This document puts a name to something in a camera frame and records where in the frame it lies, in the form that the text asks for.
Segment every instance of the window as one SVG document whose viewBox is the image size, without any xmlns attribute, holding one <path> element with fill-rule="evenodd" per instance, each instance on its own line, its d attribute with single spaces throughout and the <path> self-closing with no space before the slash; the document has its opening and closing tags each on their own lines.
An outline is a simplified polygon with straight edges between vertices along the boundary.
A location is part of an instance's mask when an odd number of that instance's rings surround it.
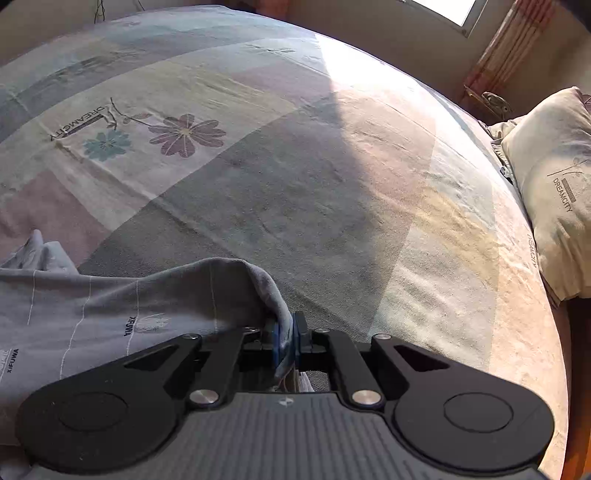
<svg viewBox="0 0 591 480">
<path fill-rule="evenodd" d="M 461 31 L 470 35 L 486 0 L 401 0 L 404 3 L 424 9 Z"/>
</svg>

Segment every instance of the bedsheet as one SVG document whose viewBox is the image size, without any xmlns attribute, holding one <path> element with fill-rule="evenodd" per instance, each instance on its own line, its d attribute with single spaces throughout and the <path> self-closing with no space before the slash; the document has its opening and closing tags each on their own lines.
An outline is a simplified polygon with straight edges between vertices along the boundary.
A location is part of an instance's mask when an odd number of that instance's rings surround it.
<svg viewBox="0 0 591 480">
<path fill-rule="evenodd" d="M 557 480 L 568 354 L 500 167 L 411 76 L 223 7 L 106 22 L 0 69 L 0 258 L 33 229 L 86 275 L 242 258 L 312 326 L 392 333 L 537 392 Z M 13 347 L 0 338 L 0 371 Z"/>
</svg>

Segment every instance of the circular pad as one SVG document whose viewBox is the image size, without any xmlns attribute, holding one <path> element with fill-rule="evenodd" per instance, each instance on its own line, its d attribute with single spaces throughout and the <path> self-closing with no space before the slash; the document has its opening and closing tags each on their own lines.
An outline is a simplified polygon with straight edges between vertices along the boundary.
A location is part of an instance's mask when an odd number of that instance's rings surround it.
<svg viewBox="0 0 591 480">
<path fill-rule="evenodd" d="M 91 372 L 37 390 L 18 411 L 19 441 L 38 463 L 59 472 L 133 465 L 157 450 L 177 424 L 174 402 L 145 373 Z"/>
<path fill-rule="evenodd" d="M 513 418 L 509 404 L 487 393 L 462 393 L 443 407 L 452 425 L 467 432 L 490 433 L 501 430 Z"/>
<path fill-rule="evenodd" d="M 537 463 L 554 430 L 536 394 L 463 365 L 415 374 L 393 420 L 418 453 L 458 473 Z"/>
<path fill-rule="evenodd" d="M 119 423 L 127 412 L 127 403 L 117 395 L 104 392 L 81 393 L 61 405 L 60 421 L 78 432 L 106 430 Z"/>
</svg>

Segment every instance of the gray plastic base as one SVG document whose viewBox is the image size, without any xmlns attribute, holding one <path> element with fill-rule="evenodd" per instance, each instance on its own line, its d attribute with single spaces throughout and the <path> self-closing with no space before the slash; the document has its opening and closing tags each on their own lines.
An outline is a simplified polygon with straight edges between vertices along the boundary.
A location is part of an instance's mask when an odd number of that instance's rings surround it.
<svg viewBox="0 0 591 480">
<path fill-rule="evenodd" d="M 27 480 L 75 480 L 36 466 Z M 238 393 L 221 410 L 189 414 L 145 461 L 93 480 L 451 480 L 409 454 L 374 413 L 344 407 L 333 393 Z M 545 480 L 534 468 L 500 477 Z"/>
</svg>

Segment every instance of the red curtain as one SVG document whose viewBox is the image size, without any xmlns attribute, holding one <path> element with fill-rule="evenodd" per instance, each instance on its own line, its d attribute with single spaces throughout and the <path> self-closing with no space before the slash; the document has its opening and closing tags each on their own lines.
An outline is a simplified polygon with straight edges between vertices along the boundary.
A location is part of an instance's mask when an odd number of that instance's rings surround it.
<svg viewBox="0 0 591 480">
<path fill-rule="evenodd" d="M 534 42 L 554 15 L 554 0 L 515 0 L 464 85 L 476 93 L 502 94 Z"/>
</svg>

